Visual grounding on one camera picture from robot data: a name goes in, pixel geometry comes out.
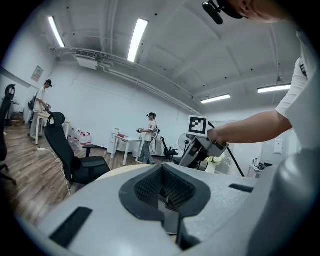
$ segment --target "water bottle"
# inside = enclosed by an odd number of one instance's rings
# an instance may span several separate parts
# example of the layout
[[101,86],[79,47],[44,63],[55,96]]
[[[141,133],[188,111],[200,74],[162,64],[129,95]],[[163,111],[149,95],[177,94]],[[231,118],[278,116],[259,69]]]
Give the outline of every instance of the water bottle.
[[68,135],[68,141],[70,143],[74,143],[74,137],[75,137],[75,128],[72,128],[70,134]]
[[83,148],[84,146],[87,145],[87,142],[86,142],[86,135],[83,133],[82,136],[81,136],[81,139],[80,139],[80,151],[86,151],[85,148]]
[[75,145],[77,145],[77,143],[78,143],[78,138],[79,138],[79,130],[74,132],[74,140],[73,140],[73,142],[74,142]]
[[81,146],[80,146],[80,139],[83,137],[83,135],[84,135],[84,132],[83,132],[83,131],[81,131],[81,132],[80,132],[80,135],[79,135],[79,138],[78,138],[78,144],[77,144],[77,146],[78,146],[78,149],[79,149],[79,150],[81,149]]
[[91,136],[91,133],[88,134],[87,136],[87,143],[86,143],[88,146],[91,146],[92,145],[92,136]]

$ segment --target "cardboard box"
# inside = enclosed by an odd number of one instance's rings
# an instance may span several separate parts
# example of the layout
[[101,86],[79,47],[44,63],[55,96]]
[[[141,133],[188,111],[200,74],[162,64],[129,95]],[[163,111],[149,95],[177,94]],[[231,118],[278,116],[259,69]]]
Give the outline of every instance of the cardboard box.
[[24,126],[24,121],[12,120],[12,126]]

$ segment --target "wooden floor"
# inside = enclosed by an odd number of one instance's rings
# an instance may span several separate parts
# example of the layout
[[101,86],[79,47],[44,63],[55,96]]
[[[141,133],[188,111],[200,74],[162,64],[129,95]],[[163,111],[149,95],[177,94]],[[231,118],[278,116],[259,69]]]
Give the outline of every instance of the wooden floor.
[[[4,185],[7,198],[14,213],[31,224],[36,225],[37,221],[43,218],[56,205],[69,197],[66,180],[61,172],[61,165],[55,162],[54,156],[48,151],[37,151],[37,146],[32,144],[27,134],[29,129],[26,126],[9,127],[5,129],[6,146],[8,154],[5,163],[9,172],[2,170],[2,173],[9,175],[16,180],[14,186],[11,181],[1,179]],[[53,152],[45,137],[39,140],[39,147]],[[71,144],[76,157],[85,157],[86,152],[79,151],[74,144]],[[90,156],[102,156],[107,162],[110,170],[122,167],[124,153],[117,153],[111,160],[111,154],[106,150],[93,149]],[[161,164],[162,158],[154,157],[156,164]],[[136,165],[131,154],[128,155],[126,165]],[[70,187],[71,195],[81,189],[83,185],[73,184]]]

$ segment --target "fluorescent ceiling light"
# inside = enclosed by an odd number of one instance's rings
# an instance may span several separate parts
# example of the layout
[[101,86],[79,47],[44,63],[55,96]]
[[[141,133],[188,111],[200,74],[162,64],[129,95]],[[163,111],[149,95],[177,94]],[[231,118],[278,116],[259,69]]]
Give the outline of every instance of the fluorescent ceiling light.
[[49,19],[49,23],[50,23],[50,25],[51,25],[52,31],[53,31],[53,33],[54,33],[54,35],[55,35],[55,38],[57,39],[60,47],[64,48],[64,47],[65,47],[65,44],[64,44],[64,42],[62,41],[62,38],[61,38],[61,36],[60,36],[60,34],[59,34],[59,31],[58,31],[58,29],[57,29],[57,25],[56,25],[56,22],[55,22],[55,18],[54,18],[53,16],[51,16],[51,17],[49,17],[48,19]]
[[276,86],[270,86],[270,87],[265,87],[265,88],[259,88],[258,93],[268,93],[268,92],[275,92],[275,91],[283,91],[283,90],[290,90],[291,84],[287,85],[276,85]]
[[132,40],[131,40],[129,55],[128,55],[128,61],[130,62],[135,62],[137,51],[148,23],[149,22],[146,20],[138,19],[135,25],[135,29],[134,29]]
[[214,97],[214,98],[202,100],[201,102],[203,104],[206,104],[206,103],[221,101],[221,100],[230,99],[230,98],[231,98],[230,94],[226,94],[226,95],[222,95],[222,96],[219,96],[219,97]]

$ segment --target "black slot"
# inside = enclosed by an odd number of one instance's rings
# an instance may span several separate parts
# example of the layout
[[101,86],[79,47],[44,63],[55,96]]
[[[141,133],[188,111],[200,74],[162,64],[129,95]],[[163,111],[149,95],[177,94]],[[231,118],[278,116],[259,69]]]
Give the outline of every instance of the black slot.
[[251,186],[244,186],[239,184],[231,184],[229,188],[239,190],[242,192],[247,192],[247,193],[251,193],[254,190],[254,188]]
[[50,239],[58,245],[67,248],[92,211],[89,208],[78,207],[50,236]]

